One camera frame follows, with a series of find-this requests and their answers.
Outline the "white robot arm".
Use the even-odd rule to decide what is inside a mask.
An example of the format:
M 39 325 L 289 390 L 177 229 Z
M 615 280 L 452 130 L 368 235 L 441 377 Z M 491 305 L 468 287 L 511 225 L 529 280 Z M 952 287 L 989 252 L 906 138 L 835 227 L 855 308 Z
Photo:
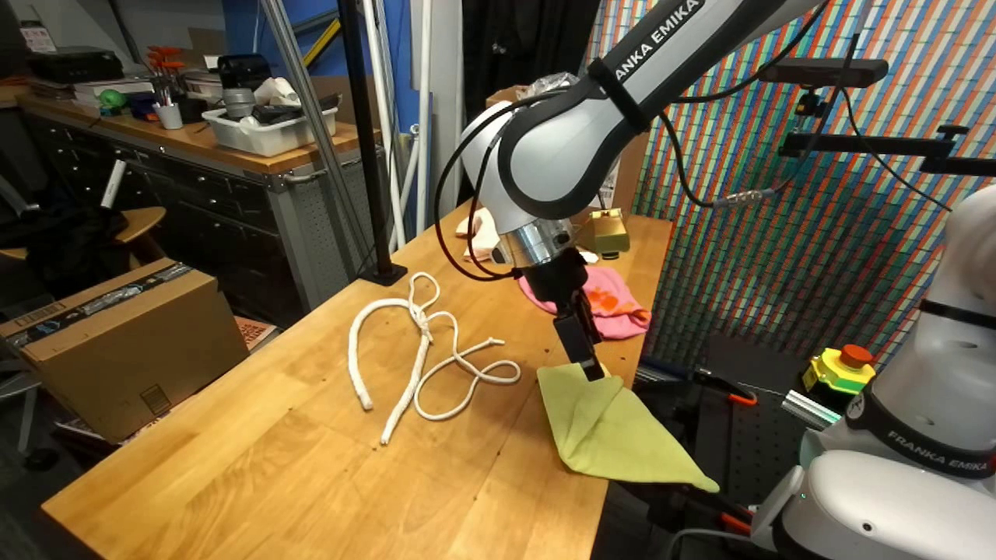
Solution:
M 566 368 L 540 380 L 566 400 L 559 446 L 611 428 L 626 400 L 599 353 L 581 294 L 585 258 L 566 221 L 620 148 L 734 48 L 817 0 L 659 0 L 579 82 L 497 101 L 465 126 L 500 249 L 555 308 Z M 996 558 L 996 189 L 964 195 L 945 221 L 945 254 L 897 358 L 819 428 L 819 452 L 787 469 L 749 522 L 749 541 L 801 560 Z

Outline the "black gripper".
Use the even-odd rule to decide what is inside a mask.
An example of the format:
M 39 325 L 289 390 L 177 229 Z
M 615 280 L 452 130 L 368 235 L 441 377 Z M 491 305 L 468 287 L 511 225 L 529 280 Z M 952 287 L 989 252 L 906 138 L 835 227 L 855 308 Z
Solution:
M 595 358 L 599 330 L 585 297 L 585 280 L 585 258 L 576 249 L 525 270 L 533 294 L 555 305 L 555 330 L 566 358 L 595 382 L 604 380 L 604 370 Z

